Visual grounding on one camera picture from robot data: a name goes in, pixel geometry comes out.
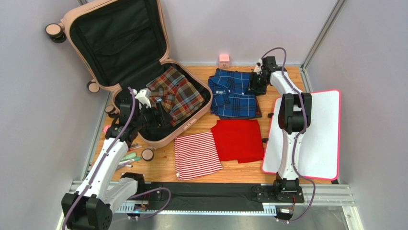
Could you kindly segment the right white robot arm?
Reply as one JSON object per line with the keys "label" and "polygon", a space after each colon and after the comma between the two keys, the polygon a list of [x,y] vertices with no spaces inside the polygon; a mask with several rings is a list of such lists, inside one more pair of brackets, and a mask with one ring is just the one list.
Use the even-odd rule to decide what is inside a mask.
{"label": "right white robot arm", "polygon": [[249,90],[264,95],[267,85],[274,86],[281,95],[277,121],[283,132],[282,158],[271,192],[277,199],[285,200],[300,193],[296,165],[301,139],[311,123],[312,96],[296,87],[274,56],[260,58],[250,74]]}

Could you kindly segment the blue plaid shirt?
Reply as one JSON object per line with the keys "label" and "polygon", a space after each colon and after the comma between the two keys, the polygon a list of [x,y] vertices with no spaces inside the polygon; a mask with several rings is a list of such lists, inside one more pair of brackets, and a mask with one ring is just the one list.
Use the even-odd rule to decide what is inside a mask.
{"label": "blue plaid shirt", "polygon": [[217,68],[209,78],[212,91],[211,114],[223,119],[260,118],[255,92],[249,90],[250,74]]}

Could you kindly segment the multicolour plaid shirt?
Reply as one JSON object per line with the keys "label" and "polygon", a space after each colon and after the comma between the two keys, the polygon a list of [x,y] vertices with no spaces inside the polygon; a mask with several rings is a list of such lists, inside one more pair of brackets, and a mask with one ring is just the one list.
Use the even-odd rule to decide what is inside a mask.
{"label": "multicolour plaid shirt", "polygon": [[175,127],[191,116],[204,103],[203,96],[181,72],[169,67],[163,74],[149,82],[152,102],[159,102],[171,117]]}

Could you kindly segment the pink suitcase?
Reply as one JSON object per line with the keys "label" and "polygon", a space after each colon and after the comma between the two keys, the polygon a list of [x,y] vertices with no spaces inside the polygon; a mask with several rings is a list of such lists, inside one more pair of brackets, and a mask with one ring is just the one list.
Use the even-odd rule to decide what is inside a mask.
{"label": "pink suitcase", "polygon": [[89,87],[111,93],[111,116],[131,102],[129,88],[141,90],[175,68],[203,96],[204,102],[179,124],[146,127],[140,138],[155,149],[171,143],[205,115],[212,93],[207,83],[180,62],[170,58],[170,44],[161,3],[158,0],[95,0],[76,7],[45,32],[55,43],[68,41],[85,64],[92,80]]}

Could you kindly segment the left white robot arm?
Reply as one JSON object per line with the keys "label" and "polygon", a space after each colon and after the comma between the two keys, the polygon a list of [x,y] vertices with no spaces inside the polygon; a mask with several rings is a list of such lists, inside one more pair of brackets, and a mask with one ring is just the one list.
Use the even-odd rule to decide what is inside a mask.
{"label": "left white robot arm", "polygon": [[121,104],[120,108],[122,112],[106,130],[102,150],[89,174],[74,193],[66,193],[62,198],[64,230],[107,230],[113,223],[113,214],[127,201],[145,199],[150,193],[162,191],[168,193],[167,203],[171,199],[168,188],[147,190],[144,176],[137,173],[127,172],[115,186],[109,186],[139,130],[161,128],[172,120],[159,103],[149,108],[135,100]]}

